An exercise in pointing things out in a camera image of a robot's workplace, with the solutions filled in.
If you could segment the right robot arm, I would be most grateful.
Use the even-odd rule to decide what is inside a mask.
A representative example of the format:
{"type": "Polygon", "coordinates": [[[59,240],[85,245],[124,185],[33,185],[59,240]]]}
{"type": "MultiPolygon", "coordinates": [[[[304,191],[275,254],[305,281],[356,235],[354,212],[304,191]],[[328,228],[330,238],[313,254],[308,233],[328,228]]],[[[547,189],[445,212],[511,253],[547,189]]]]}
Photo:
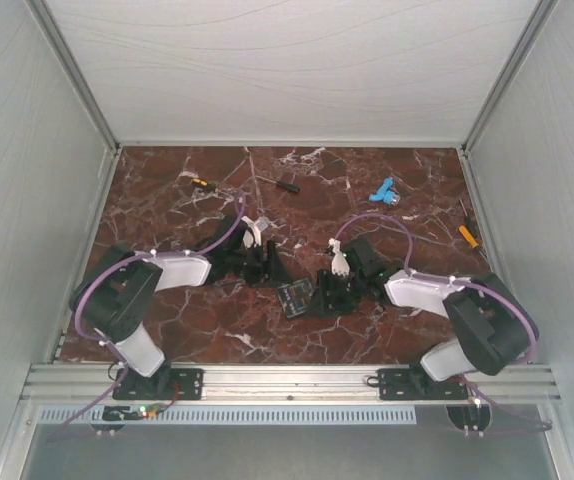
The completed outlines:
{"type": "Polygon", "coordinates": [[[348,315],[369,298],[450,321],[455,337],[430,348],[409,373],[410,388],[420,397],[432,397],[457,375],[494,376],[535,354],[538,327],[493,273],[444,277],[388,264],[363,237],[345,245],[332,239],[330,253],[331,267],[318,272],[306,316],[348,315]]]}

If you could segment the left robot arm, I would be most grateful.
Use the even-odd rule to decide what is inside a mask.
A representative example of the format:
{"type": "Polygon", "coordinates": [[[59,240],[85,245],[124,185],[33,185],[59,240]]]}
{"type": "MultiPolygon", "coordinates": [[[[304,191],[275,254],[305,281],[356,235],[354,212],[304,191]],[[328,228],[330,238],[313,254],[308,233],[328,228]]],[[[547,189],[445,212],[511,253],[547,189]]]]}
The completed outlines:
{"type": "Polygon", "coordinates": [[[273,240],[262,239],[269,221],[227,216],[194,250],[138,252],[109,248],[70,299],[77,329],[89,325],[98,341],[137,374],[137,386],[151,398],[166,395],[173,375],[166,357],[144,327],[155,293],[211,285],[229,274],[252,288],[292,282],[273,240]]]}

